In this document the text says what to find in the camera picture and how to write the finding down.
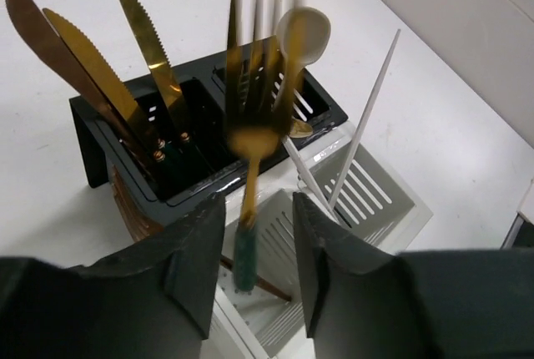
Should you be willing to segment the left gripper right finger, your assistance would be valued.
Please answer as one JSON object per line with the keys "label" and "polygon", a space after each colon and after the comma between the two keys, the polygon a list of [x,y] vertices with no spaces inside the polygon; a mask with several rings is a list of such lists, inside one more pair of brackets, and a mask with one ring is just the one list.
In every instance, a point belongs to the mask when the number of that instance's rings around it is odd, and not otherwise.
{"label": "left gripper right finger", "polygon": [[318,358],[530,358],[533,252],[388,254],[293,195],[305,330]]}

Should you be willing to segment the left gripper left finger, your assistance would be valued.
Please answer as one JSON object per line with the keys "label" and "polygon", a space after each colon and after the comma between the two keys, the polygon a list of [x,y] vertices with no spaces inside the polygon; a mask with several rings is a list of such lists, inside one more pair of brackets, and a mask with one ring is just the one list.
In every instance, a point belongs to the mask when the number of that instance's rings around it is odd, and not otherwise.
{"label": "left gripper left finger", "polygon": [[197,358],[209,336],[225,200],[90,266],[1,260],[4,358]]}

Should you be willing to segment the gold knife green handle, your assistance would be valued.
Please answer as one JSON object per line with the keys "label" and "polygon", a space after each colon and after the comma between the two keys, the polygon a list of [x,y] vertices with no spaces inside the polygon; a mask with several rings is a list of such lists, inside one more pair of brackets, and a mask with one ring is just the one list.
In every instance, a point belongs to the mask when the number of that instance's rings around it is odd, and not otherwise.
{"label": "gold knife green handle", "polygon": [[157,162],[170,158],[168,145],[93,42],[53,10],[44,8],[43,13],[143,147]]}
{"label": "gold knife green handle", "polygon": [[141,54],[156,83],[178,141],[191,141],[189,107],[154,24],[139,0],[119,0]]}

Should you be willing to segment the gold fork green handle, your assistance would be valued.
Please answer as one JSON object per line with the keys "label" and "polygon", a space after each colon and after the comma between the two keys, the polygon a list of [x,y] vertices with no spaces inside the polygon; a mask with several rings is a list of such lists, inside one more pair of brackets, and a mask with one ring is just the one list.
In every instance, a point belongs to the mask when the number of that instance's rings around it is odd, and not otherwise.
{"label": "gold fork green handle", "polygon": [[248,162],[244,198],[234,237],[234,286],[252,291],[257,282],[256,183],[261,160],[269,158],[289,136],[293,124],[294,90],[300,81],[298,58],[304,51],[306,21],[290,13],[283,83],[271,94],[282,44],[264,45],[259,37],[262,0],[254,2],[254,30],[249,66],[243,66],[240,36],[241,0],[230,0],[225,71],[225,128],[233,154]]}

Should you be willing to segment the beige ceramic spoon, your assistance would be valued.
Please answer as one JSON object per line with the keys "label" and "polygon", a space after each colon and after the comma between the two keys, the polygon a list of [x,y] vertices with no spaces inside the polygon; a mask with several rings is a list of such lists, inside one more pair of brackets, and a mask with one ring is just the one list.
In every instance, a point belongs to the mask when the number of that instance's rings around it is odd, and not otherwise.
{"label": "beige ceramic spoon", "polygon": [[302,84],[303,70],[322,56],[330,33],[330,20],[317,8],[290,8],[281,17],[275,36],[283,59],[290,65],[295,90]]}

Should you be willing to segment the rose gold knife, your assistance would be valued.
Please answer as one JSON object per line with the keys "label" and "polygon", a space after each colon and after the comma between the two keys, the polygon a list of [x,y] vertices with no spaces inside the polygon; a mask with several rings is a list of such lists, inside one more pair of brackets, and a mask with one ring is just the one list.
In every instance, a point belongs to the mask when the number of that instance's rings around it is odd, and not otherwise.
{"label": "rose gold knife", "polygon": [[13,26],[29,48],[60,78],[72,86],[118,133],[124,145],[153,180],[164,177],[158,159],[164,154],[149,151],[127,125],[126,120],[107,100],[82,64],[53,29],[33,0],[5,0]]}

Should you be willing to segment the gold spoon green handle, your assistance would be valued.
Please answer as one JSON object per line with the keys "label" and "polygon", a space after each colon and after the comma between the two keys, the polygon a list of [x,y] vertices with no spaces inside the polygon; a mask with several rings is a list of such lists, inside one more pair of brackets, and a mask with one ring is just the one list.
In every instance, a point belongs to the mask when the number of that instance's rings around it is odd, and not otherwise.
{"label": "gold spoon green handle", "polygon": [[313,127],[297,118],[292,118],[292,126],[289,136],[293,139],[308,138],[314,133]]}

